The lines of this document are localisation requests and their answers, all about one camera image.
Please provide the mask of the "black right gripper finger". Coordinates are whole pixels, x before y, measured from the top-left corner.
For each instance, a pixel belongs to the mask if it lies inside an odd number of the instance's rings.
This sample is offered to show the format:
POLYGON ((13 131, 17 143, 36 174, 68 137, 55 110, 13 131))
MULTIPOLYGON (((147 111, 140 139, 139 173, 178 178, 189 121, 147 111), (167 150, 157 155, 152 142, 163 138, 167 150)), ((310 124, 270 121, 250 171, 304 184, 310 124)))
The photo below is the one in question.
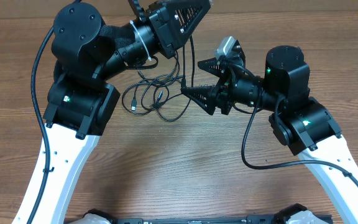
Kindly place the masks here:
POLYGON ((209 115, 213 115, 217 107, 215 86, 196 86, 196 87, 181 87, 181 93, 194 101, 201 109, 209 115))
POLYGON ((197 63, 198 68, 203 71, 206 71, 214 76, 223 77, 226 76, 226 61, 219 61, 216 58, 210 58, 206 60, 201 60, 197 63))

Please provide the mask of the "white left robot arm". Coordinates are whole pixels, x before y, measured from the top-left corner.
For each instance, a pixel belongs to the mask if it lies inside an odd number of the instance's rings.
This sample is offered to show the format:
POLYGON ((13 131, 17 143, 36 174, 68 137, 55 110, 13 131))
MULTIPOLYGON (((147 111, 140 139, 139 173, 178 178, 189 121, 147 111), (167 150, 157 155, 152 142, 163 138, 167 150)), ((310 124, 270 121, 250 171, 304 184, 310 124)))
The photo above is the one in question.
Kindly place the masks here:
POLYGON ((109 79, 154 68, 157 54, 176 56, 211 7, 210 1, 137 1, 135 19, 109 26, 91 4, 74 1, 56 15, 43 40, 56 57, 44 112, 36 111, 42 145, 15 223, 63 223, 89 155, 117 105, 109 79))

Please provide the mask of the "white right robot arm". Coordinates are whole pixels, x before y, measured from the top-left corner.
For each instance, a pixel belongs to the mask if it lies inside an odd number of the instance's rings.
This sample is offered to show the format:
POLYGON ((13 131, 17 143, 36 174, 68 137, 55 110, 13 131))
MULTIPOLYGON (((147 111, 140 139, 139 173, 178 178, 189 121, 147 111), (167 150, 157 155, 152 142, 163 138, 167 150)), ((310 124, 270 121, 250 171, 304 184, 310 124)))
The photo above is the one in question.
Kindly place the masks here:
POLYGON ((269 50, 265 74, 246 68, 239 44, 220 47, 200 69, 217 76, 213 86, 188 87, 181 92, 208 114, 228 114, 237 104, 270 112, 278 141, 306 166, 322 186, 345 223, 358 223, 358 166, 333 115, 310 96, 310 68, 301 49, 281 45, 269 50))

